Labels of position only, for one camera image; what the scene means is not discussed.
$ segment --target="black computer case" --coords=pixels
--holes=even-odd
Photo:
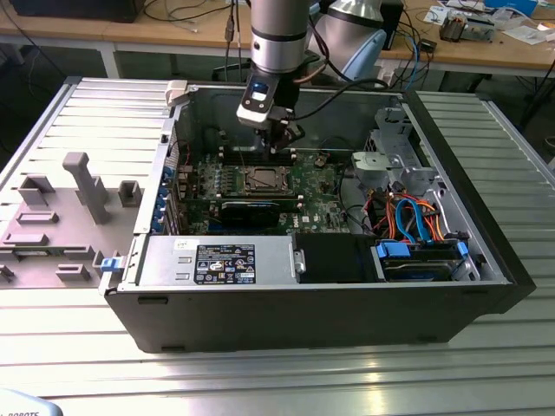
[[[69,17],[132,23],[145,0],[10,0],[20,16]]]

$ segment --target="white sticker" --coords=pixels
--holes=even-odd
[[[173,242],[174,250],[196,250],[197,245],[199,245],[199,240],[188,240],[184,238],[177,238]]]

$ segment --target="green motherboard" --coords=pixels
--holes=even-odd
[[[292,166],[224,166],[207,155],[193,170],[193,195],[180,201],[189,235],[287,235],[293,232],[349,232],[337,184],[338,165],[323,163],[329,155],[297,153]],[[219,222],[225,201],[268,201],[280,206],[277,226],[230,230]]]

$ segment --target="metal bracket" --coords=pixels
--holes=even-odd
[[[192,92],[193,88],[189,88],[187,80],[171,80],[166,87],[166,104],[168,107],[174,107],[187,101],[187,95]]]

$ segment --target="motherboard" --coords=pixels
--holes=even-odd
[[[347,233],[337,196],[344,165],[329,157],[295,153],[284,165],[261,166],[245,152],[208,154],[180,174],[180,228],[189,235]]]

